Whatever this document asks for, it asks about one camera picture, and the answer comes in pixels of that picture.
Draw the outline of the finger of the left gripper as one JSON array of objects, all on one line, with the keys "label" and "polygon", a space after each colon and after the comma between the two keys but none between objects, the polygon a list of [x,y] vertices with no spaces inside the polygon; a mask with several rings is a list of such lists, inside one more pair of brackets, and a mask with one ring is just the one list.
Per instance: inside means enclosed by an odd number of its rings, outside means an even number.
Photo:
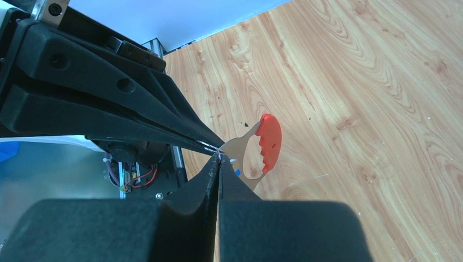
[{"label": "finger of the left gripper", "polygon": [[148,117],[106,99],[61,88],[12,85],[1,103],[1,124],[16,135],[84,135],[91,140],[171,144],[212,154],[217,135],[197,118],[179,117],[157,99]]},{"label": "finger of the left gripper", "polygon": [[167,74],[31,19],[14,34],[14,84],[87,93],[145,117],[142,106],[155,98],[176,116],[200,120]]}]

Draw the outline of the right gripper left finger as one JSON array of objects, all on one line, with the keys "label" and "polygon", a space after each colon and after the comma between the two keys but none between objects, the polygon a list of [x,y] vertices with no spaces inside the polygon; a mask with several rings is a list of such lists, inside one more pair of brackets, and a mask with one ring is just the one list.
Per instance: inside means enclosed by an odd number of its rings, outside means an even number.
[{"label": "right gripper left finger", "polygon": [[221,156],[163,200],[45,199],[19,219],[1,261],[213,261]]}]

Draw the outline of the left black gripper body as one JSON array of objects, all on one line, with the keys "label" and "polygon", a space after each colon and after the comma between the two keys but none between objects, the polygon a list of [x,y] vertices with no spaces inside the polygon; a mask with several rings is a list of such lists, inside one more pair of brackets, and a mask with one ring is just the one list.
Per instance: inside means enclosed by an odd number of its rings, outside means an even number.
[{"label": "left black gripper body", "polygon": [[1,58],[8,52],[18,23],[29,18],[142,66],[165,72],[165,60],[125,35],[73,9],[69,1],[1,1]]}]

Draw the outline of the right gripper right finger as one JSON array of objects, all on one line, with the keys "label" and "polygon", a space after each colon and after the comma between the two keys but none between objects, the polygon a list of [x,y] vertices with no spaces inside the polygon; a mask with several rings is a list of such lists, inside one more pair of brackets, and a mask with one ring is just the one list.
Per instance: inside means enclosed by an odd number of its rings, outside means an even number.
[{"label": "right gripper right finger", "polygon": [[372,261],[357,214],[335,201],[263,200],[221,157],[222,261]]}]

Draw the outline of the blue tag key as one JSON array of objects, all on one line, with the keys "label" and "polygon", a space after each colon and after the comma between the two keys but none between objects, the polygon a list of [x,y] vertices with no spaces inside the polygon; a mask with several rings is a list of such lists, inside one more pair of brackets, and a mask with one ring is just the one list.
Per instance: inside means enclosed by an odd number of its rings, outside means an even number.
[{"label": "blue tag key", "polygon": [[236,174],[237,176],[240,176],[240,175],[241,175],[241,171],[242,171],[242,160],[236,159],[236,158],[232,158],[232,159],[230,159],[230,164],[232,165],[235,174]]}]

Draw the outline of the red handled metal key holder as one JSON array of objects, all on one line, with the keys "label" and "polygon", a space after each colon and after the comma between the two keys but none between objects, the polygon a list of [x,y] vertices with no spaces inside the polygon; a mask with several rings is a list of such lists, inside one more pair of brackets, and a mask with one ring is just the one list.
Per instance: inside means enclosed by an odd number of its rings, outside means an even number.
[{"label": "red handled metal key holder", "polygon": [[[241,175],[238,176],[248,188],[254,190],[257,184],[276,165],[282,147],[282,129],[278,119],[272,114],[263,114],[250,130],[241,137],[233,138],[222,145],[219,150],[229,159],[242,160]],[[245,163],[261,160],[261,171],[251,172],[247,177]]]}]

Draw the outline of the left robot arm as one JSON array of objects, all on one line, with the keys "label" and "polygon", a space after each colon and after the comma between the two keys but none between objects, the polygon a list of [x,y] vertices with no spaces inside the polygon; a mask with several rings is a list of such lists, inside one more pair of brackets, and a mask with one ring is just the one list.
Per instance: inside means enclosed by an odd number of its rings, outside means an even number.
[{"label": "left robot arm", "polygon": [[83,135],[119,162],[223,145],[166,62],[68,1],[1,1],[1,138]]}]

